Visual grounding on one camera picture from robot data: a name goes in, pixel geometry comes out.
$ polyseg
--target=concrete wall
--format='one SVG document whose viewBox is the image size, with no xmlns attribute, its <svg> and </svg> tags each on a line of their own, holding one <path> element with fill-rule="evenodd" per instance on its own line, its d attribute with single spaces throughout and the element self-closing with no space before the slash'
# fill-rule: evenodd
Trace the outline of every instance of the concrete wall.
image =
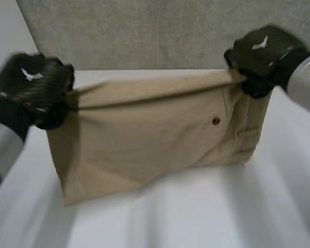
<svg viewBox="0 0 310 248">
<path fill-rule="evenodd" d="M 18 6 L 12 0 L 0 0 L 0 69 L 4 60 L 16 51 L 37 52 Z"/>
<path fill-rule="evenodd" d="M 77 69 L 226 68 L 238 37 L 280 24 L 310 45 L 310 0 L 17 0 L 34 41 Z"/>
</svg>

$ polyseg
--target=seam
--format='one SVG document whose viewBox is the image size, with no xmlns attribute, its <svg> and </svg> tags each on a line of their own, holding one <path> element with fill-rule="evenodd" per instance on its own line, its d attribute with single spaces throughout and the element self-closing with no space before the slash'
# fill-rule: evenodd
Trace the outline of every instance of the seam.
<svg viewBox="0 0 310 248">
<path fill-rule="evenodd" d="M 227 106 L 226 106 L 226 101 L 225 101 L 225 96 L 224 96 L 224 90 L 223 90 L 223 88 L 221 88 L 221 90 L 222 90 L 222 95 L 223 95 L 223 101 L 224 101 L 224 107 L 225 107 L 226 117 L 228 117 L 228 115 L 227 115 Z"/>
<path fill-rule="evenodd" d="M 237 136 L 243 135 L 244 133 L 252 132 L 252 131 L 261 131 L 262 125 L 256 125 L 252 128 L 246 128 L 245 130 L 237 131 Z"/>
<path fill-rule="evenodd" d="M 238 155 L 241 153 L 249 153 L 249 152 L 253 152 L 253 151 L 255 151 L 255 148 L 245 148 L 245 149 L 241 149 L 241 150 L 236 151 L 234 154 Z"/>
<path fill-rule="evenodd" d="M 247 130 L 248 128 L 248 123 L 249 123 L 249 116 L 250 116 L 250 109 L 251 109 L 251 105 L 252 105 L 252 98 L 250 97 L 249 98 L 249 107 L 248 107 L 248 113 L 247 113 L 247 123 L 246 123 L 246 128 L 245 128 L 245 131 Z"/>
<path fill-rule="evenodd" d="M 76 180 L 76 184 L 77 184 L 78 188 L 81 190 L 81 192 L 82 192 L 83 194 L 88 194 L 87 189 L 86 189 L 86 188 L 83 186 L 83 184 L 80 182 L 79 177 L 78 177 L 78 175 L 77 175 L 76 172 L 73 173 L 73 176 L 74 176 L 74 178 L 75 178 L 75 180 Z"/>
</svg>

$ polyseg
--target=button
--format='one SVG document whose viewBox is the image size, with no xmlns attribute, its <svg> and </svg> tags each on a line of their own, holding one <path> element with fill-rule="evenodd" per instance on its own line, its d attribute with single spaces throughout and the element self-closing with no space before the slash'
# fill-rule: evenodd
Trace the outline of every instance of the button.
<svg viewBox="0 0 310 248">
<path fill-rule="evenodd" d="M 219 122 L 221 122 L 221 120 L 220 120 L 218 117 L 215 117 L 215 118 L 212 120 L 212 124 L 214 124 L 214 125 L 218 125 Z"/>
</svg>

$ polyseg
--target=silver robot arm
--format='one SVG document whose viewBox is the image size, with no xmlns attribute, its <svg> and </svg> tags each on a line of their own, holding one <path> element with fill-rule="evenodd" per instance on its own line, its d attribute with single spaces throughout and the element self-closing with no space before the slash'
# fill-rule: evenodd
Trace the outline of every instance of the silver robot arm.
<svg viewBox="0 0 310 248">
<path fill-rule="evenodd" d="M 310 111 L 310 57 L 293 72 L 286 91 L 294 102 Z"/>
<path fill-rule="evenodd" d="M 9 127 L 0 123 L 0 183 L 23 150 L 24 141 Z"/>
</svg>

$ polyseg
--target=beige fabric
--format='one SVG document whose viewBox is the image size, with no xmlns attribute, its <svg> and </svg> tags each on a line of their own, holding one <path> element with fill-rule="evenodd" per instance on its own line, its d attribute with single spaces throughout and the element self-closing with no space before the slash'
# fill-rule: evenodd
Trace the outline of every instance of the beige fabric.
<svg viewBox="0 0 310 248">
<path fill-rule="evenodd" d="M 68 118 L 48 132 L 65 202 L 135 189 L 190 167 L 247 161 L 270 96 L 251 99 L 238 84 L 244 79 L 223 70 L 69 94 Z"/>
</svg>

